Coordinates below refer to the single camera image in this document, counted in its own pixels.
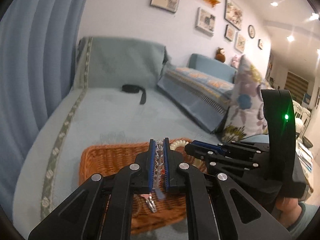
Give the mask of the person's right hand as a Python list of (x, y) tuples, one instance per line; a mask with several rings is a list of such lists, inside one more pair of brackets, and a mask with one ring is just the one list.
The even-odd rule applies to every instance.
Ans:
[(278, 222), (285, 228), (290, 227), (300, 217), (302, 208), (297, 198), (278, 197), (276, 208), (280, 211)]

